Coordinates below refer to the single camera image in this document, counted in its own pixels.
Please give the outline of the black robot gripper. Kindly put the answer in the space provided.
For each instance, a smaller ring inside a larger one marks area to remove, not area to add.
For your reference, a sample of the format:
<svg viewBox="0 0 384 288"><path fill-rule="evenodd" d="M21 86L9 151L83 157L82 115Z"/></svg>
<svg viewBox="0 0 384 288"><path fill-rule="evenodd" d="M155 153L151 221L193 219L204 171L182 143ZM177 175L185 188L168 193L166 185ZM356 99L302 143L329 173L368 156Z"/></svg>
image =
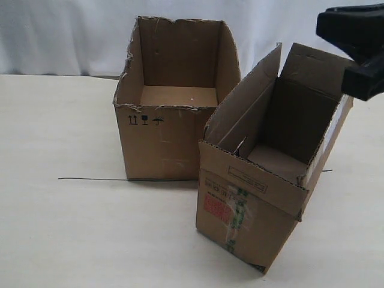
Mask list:
<svg viewBox="0 0 384 288"><path fill-rule="evenodd" d="M327 8L317 16L316 35L342 50L343 93L368 101L383 92L383 4Z"/></svg>

